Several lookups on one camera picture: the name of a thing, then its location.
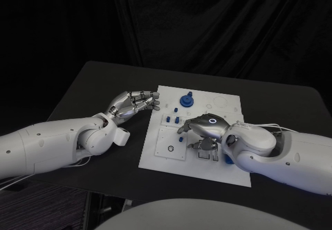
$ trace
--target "white task board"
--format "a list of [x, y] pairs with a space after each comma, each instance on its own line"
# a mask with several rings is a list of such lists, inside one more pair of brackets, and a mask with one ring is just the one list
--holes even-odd
[[[181, 105], [181, 97], [188, 95], [189, 91], [194, 105], [185, 108]], [[208, 156], [205, 152], [186, 148], [189, 144], [199, 142], [202, 137], [192, 130], [188, 133], [176, 133], [188, 119], [207, 113], [222, 117], [230, 124], [237, 121], [244, 122], [240, 96], [168, 86], [159, 86], [157, 92], [160, 93], [160, 111], [152, 111], [139, 167], [251, 187], [250, 173], [234, 164], [225, 163], [221, 146], [218, 145], [214, 156], [211, 154], [209, 157], [202, 157]]]

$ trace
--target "silver robot hand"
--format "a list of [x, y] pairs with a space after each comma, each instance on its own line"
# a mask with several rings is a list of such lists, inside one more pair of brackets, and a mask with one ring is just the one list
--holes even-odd
[[124, 123], [140, 110], [160, 110], [157, 105], [159, 93], [152, 91], [123, 92], [113, 100], [105, 115], [113, 119], [117, 125]]
[[178, 134], [192, 131], [204, 138], [195, 144], [189, 144], [188, 148], [196, 150], [215, 150], [221, 143], [222, 136], [230, 128], [225, 119], [214, 114], [204, 114], [194, 119], [185, 121], [183, 126], [178, 130]]

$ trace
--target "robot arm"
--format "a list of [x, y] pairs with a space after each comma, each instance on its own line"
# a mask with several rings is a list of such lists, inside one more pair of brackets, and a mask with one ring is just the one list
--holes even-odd
[[188, 147], [211, 150], [221, 143], [237, 167], [309, 192], [332, 195], [332, 139], [264, 128], [207, 114], [186, 121], [178, 133], [194, 130], [204, 140]]
[[101, 155], [113, 142], [124, 146], [130, 133], [117, 127], [144, 109], [159, 110], [157, 92], [124, 92], [105, 113], [43, 122], [0, 137], [0, 179], [49, 172]]

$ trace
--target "dark tabletop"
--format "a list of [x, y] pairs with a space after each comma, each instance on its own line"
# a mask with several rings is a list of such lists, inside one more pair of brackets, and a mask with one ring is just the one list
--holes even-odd
[[[159, 85], [240, 95], [245, 122], [277, 123], [332, 138], [332, 117], [313, 88], [92, 61], [85, 64], [49, 121], [91, 117], [105, 112], [123, 91], [157, 91]], [[144, 202], [170, 198], [224, 201], [274, 214], [310, 229], [332, 229], [332, 198], [258, 174], [251, 174], [247, 188], [140, 169], [149, 121], [150, 111], [142, 111], [121, 125], [131, 133], [124, 147], [114, 144], [85, 166], [58, 169], [33, 179]]]

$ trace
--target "blue knob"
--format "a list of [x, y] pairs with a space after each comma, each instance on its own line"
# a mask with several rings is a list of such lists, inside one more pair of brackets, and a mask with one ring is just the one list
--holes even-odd
[[234, 164], [234, 162], [232, 162], [232, 160], [227, 154], [225, 154], [225, 161], [227, 161], [227, 164]]
[[181, 104], [186, 108], [194, 105], [192, 92], [189, 92], [188, 95], [182, 96], [182, 98], [181, 98]]

